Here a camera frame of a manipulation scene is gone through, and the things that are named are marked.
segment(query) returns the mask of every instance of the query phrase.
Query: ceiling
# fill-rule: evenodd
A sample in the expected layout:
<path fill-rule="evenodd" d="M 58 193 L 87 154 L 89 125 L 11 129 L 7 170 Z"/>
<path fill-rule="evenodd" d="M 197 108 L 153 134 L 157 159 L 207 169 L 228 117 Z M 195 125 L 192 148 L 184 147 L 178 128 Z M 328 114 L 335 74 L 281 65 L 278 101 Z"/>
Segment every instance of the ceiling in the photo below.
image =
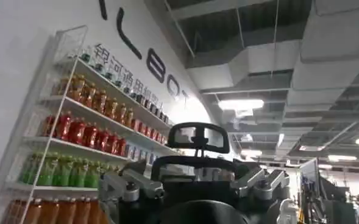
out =
<path fill-rule="evenodd" d="M 333 165 L 359 171 L 359 1 L 146 2 L 237 152 L 268 164 L 352 155 Z M 217 106 L 227 99 L 265 105 L 235 119 Z"/>

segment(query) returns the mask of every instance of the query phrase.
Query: orange bottle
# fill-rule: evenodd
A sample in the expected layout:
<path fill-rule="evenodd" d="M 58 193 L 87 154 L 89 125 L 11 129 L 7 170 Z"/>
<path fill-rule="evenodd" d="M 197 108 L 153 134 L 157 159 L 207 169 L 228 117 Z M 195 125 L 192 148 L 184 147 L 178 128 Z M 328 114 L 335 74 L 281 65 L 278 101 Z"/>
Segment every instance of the orange bottle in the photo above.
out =
<path fill-rule="evenodd" d="M 56 224 L 59 216 L 59 200 L 49 198 L 42 203 L 42 212 L 40 215 L 39 224 Z"/>
<path fill-rule="evenodd" d="M 27 210 L 24 224 L 39 224 L 38 219 L 40 218 L 42 210 L 41 199 L 36 198 L 29 205 L 29 209 Z"/>
<path fill-rule="evenodd" d="M 76 212 L 75 198 L 60 201 L 59 216 L 56 224 L 73 224 Z"/>
<path fill-rule="evenodd" d="M 87 224 L 90 215 L 90 198 L 82 197 L 76 201 L 76 214 L 74 224 Z"/>
<path fill-rule="evenodd" d="M 102 211 L 99 207 L 98 198 L 95 197 L 91 200 L 90 215 L 88 216 L 88 224 L 101 224 Z"/>

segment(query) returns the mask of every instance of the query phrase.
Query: display rack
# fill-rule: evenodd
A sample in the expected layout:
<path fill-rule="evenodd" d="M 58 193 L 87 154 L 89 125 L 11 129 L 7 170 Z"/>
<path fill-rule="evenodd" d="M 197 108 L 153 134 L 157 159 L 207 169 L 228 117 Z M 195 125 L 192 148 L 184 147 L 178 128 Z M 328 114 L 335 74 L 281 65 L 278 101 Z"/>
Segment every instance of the display rack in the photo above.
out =
<path fill-rule="evenodd" d="M 85 26 L 57 32 L 45 53 L 41 69 L 31 84 L 15 131 L 10 138 L 2 160 L 0 168 L 0 223 L 23 224 L 30 202 L 41 195 L 97 194 L 97 189 L 90 187 L 38 186 L 39 176 L 42 174 L 44 166 L 48 166 L 46 162 L 50 154 L 61 153 L 117 165 L 132 161 L 128 156 L 114 155 L 55 138 L 56 124 L 58 124 L 62 111 L 71 111 L 75 117 L 84 117 L 88 122 L 95 122 L 97 126 L 115 131 L 127 142 L 140 145 L 150 153 L 159 156 L 178 155 L 177 152 L 160 142 L 67 96 L 73 75 L 83 74 L 86 80 L 94 82 L 99 88 L 104 88 L 108 96 L 116 97 L 118 102 L 133 108 L 134 115 L 143 123 L 165 136 L 169 132 L 171 124 L 163 122 L 112 82 L 101 76 L 90 65 L 79 59 L 86 33 L 87 27 Z M 61 96 L 53 95 L 54 86 L 58 85 L 64 77 L 68 78 L 65 92 Z M 48 136 L 42 136 L 42 123 L 50 115 L 54 116 L 54 125 L 50 128 Z M 22 183 L 21 174 L 26 172 L 27 161 L 33 158 L 32 155 L 40 156 L 34 157 L 35 159 L 30 162 L 30 165 L 35 164 L 35 168 L 30 169 L 27 176 L 30 184 Z M 11 203 L 14 205 L 19 203 L 18 211 L 10 210 Z"/>

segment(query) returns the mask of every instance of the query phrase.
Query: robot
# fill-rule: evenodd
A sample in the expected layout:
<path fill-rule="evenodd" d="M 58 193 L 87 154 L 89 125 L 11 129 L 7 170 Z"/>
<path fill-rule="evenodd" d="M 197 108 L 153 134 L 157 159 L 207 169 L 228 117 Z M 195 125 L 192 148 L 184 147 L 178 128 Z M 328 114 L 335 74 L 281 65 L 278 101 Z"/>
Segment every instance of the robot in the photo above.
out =
<path fill-rule="evenodd" d="M 178 142 L 176 133 L 192 128 L 188 142 Z M 205 129 L 222 136 L 222 147 L 208 144 Z M 207 158 L 204 151 L 229 153 L 227 132 L 216 125 L 189 122 L 173 126 L 168 147 L 195 149 L 195 156 L 165 156 L 155 160 L 151 178 L 140 164 L 126 166 L 119 174 L 107 172 L 99 183 L 99 204 L 110 224 L 291 224 L 297 223 L 296 208 L 287 199 L 289 176 L 283 170 L 271 173 L 258 165 Z M 205 180 L 196 175 L 166 175 L 169 164 L 217 168 L 234 178 Z"/>

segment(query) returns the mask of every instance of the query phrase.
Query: white wall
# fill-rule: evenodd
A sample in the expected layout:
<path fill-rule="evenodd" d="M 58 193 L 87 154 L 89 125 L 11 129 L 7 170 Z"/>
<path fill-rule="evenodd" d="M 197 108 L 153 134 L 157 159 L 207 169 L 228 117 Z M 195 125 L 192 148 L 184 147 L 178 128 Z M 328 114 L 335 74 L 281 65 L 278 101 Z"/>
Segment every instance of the white wall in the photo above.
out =
<path fill-rule="evenodd" d="M 102 43 L 164 103 L 175 122 L 210 122 L 199 93 L 142 1 L 106 1 L 108 20 L 101 18 L 98 1 L 91 0 L 0 0 L 0 159 L 26 96 L 27 88 L 43 53 L 56 30 L 86 24 L 85 44 Z M 118 9 L 125 10 L 123 30 L 143 55 L 139 60 L 122 42 L 116 30 Z M 153 48 L 190 96 L 174 100 L 166 83 L 159 83 L 148 71 L 146 53 Z"/>

